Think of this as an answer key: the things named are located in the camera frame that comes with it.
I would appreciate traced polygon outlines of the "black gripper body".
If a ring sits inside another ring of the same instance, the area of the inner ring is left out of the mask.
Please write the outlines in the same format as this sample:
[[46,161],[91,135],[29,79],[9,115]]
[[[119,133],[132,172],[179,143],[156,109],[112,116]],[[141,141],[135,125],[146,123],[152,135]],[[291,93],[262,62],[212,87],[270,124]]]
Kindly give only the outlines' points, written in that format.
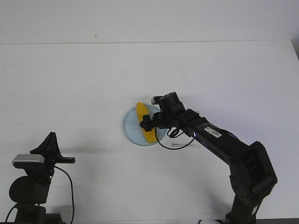
[[178,116],[183,112],[184,110],[174,111],[174,113],[166,113],[165,111],[156,112],[153,115],[154,125],[160,129],[170,129],[173,127],[184,129],[183,121],[178,119]]
[[53,164],[62,163],[62,164],[74,164],[75,157],[64,157],[61,155],[59,148],[36,148],[30,151],[30,154],[39,154],[44,157],[46,161],[49,161]]

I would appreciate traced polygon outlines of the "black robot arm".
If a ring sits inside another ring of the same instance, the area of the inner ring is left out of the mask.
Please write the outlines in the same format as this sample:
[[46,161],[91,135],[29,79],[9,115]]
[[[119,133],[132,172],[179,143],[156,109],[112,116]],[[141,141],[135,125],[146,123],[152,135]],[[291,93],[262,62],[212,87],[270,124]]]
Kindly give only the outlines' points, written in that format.
[[70,175],[56,164],[74,164],[74,157],[61,155],[57,135],[50,132],[45,140],[29,154],[18,154],[12,161],[15,168],[23,169],[25,176],[17,178],[10,186],[9,197],[15,205],[9,210],[4,223],[8,224],[8,218],[13,209],[17,209],[14,224],[63,224],[61,214],[47,213],[42,206],[47,202],[50,184],[55,169],[66,174],[71,186],[72,215],[70,223],[73,223],[75,214],[73,183]]
[[278,182],[263,144],[256,141],[246,145],[231,132],[213,125],[197,112],[185,109],[175,92],[154,96],[151,103],[159,105],[160,111],[152,117],[141,115],[140,127],[146,132],[156,128],[177,128],[228,164],[235,197],[225,223],[255,224],[263,199]]

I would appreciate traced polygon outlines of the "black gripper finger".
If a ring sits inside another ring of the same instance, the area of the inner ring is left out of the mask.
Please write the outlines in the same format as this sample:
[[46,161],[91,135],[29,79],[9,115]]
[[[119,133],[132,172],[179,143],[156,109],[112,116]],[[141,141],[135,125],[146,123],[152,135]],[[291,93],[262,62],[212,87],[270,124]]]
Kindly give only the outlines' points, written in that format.
[[61,158],[62,155],[61,155],[61,152],[60,152],[60,149],[59,149],[59,146],[58,146],[57,135],[56,135],[55,132],[52,132],[52,142],[53,142],[52,152],[53,152],[54,156],[56,158]]
[[35,149],[35,153],[45,153],[47,148],[50,146],[51,137],[52,132],[50,132],[45,140]]
[[139,126],[143,128],[145,131],[152,131],[155,127],[154,122],[140,122]]
[[149,114],[143,115],[142,117],[143,122],[154,122],[154,119],[150,117]]

